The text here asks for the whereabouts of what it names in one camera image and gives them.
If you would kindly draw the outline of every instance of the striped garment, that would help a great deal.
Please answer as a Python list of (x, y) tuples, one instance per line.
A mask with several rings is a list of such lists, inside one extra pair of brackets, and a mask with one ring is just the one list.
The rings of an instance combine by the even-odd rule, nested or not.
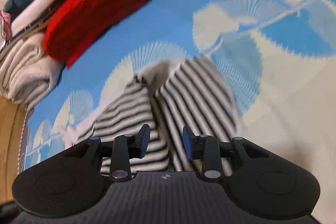
[[(154, 93), (144, 77), (136, 75), (122, 95), (98, 116), (78, 142), (91, 136), (102, 142), (124, 134), (136, 134), (149, 124), (151, 139), (143, 159), (131, 159), (131, 171), (200, 170), (184, 150), (182, 129), (189, 125), (196, 135), (215, 136), (230, 142), (237, 133), (236, 102), (221, 74), (207, 57), (186, 59)], [(108, 175), (110, 158), (101, 172)]]

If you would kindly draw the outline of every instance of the red cloth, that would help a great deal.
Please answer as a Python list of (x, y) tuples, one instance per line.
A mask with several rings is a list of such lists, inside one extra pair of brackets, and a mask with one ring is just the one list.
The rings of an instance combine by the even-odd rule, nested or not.
[(147, 0), (67, 0), (50, 18), (42, 46), (67, 68), (107, 28), (141, 7)]

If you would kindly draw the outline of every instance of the mattress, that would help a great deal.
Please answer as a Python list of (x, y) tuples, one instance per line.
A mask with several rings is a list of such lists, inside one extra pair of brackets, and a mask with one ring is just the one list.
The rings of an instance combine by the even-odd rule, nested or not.
[(35, 107), (23, 168), (62, 151), (58, 127), (81, 122), (145, 65), (206, 54), (236, 97), (241, 135), (312, 172), (321, 185), (313, 215), (335, 223), (335, 25), (336, 0), (152, 0)]

